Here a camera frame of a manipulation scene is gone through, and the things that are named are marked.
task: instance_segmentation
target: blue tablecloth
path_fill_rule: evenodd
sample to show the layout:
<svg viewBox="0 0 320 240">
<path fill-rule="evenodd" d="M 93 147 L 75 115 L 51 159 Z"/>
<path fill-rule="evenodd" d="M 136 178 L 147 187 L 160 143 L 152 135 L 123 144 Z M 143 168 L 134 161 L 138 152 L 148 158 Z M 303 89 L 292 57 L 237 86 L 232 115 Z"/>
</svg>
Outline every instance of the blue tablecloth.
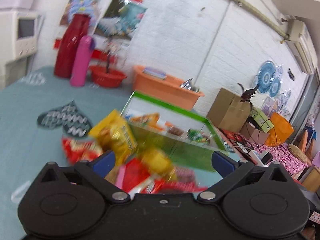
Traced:
<svg viewBox="0 0 320 240">
<path fill-rule="evenodd" d="M 104 89 L 91 82 L 73 88 L 67 80 L 55 78 L 52 67 L 32 72 L 0 92 L 0 240 L 18 240 L 25 234 L 11 193 L 33 181 L 48 161 L 68 165 L 61 148 L 62 128 L 40 128 L 38 116 L 74 100 L 95 125 L 113 109 L 121 110 L 131 93 L 129 87 Z M 231 158 L 239 160 L 236 154 Z M 201 186 L 221 180 L 216 172 L 195 172 Z"/>
</svg>

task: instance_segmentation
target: red thermos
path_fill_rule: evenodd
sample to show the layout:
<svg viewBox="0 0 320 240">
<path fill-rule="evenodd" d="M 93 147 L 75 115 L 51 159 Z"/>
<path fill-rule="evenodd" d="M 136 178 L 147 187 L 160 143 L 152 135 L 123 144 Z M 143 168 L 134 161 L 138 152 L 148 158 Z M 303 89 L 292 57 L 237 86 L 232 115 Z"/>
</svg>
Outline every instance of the red thermos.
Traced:
<svg viewBox="0 0 320 240">
<path fill-rule="evenodd" d="M 87 14 L 75 14 L 60 43 L 54 75 L 70 78 L 76 52 L 81 38 L 87 35 L 90 17 Z"/>
</svg>

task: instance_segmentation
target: beige pipe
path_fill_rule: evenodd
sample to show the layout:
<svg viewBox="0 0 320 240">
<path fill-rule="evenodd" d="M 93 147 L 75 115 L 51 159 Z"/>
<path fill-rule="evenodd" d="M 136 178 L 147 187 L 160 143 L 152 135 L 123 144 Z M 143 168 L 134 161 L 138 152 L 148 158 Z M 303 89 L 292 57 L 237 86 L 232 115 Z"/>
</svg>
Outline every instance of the beige pipe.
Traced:
<svg viewBox="0 0 320 240">
<path fill-rule="evenodd" d="M 273 21 L 271 21 L 268 17 L 266 17 L 262 12 L 260 12 L 257 8 L 253 5 L 248 3 L 246 0 L 231 0 L 241 6 L 243 9 L 248 11 L 249 13 L 253 14 L 257 18 L 259 18 L 262 22 L 268 25 L 271 29 L 276 31 L 279 35 L 281 35 L 284 39 L 288 38 L 288 35 Z"/>
</svg>

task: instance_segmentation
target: white box with green rim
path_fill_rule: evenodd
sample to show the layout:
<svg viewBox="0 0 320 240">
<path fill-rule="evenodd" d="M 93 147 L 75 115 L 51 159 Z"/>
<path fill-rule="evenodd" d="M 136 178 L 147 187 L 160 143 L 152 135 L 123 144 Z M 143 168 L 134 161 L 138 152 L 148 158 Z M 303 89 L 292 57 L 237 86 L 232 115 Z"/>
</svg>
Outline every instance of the white box with green rim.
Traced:
<svg viewBox="0 0 320 240">
<path fill-rule="evenodd" d="M 222 139 L 208 119 L 159 99 L 135 91 L 130 96 L 121 115 L 126 117 L 152 113 L 160 114 L 159 125 L 164 126 L 164 123 L 168 121 L 184 131 L 195 129 L 208 135 L 212 134 L 210 145 L 196 143 L 166 132 L 157 132 L 147 126 L 141 127 L 129 122 L 132 132 L 140 145 L 146 144 L 147 146 L 159 147 L 174 163 L 207 171 L 214 171 L 211 164 L 211 155 L 214 151 L 219 150 L 228 155 Z"/>
</svg>

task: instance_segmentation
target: round woven cushion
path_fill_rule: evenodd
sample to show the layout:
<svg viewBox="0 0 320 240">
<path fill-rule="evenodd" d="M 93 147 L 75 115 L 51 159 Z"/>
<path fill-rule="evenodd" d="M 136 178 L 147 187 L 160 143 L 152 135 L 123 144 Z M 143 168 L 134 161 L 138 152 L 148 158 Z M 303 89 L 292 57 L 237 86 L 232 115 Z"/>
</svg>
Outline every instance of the round woven cushion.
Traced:
<svg viewBox="0 0 320 240">
<path fill-rule="evenodd" d="M 289 152 L 291 152 L 291 154 L 298 158 L 300 161 L 302 161 L 303 163 L 307 163 L 308 162 L 308 158 L 307 156 L 304 154 L 304 152 L 302 150 L 300 150 L 297 146 L 293 145 L 293 144 L 289 144 L 288 145 L 288 150 Z"/>
</svg>

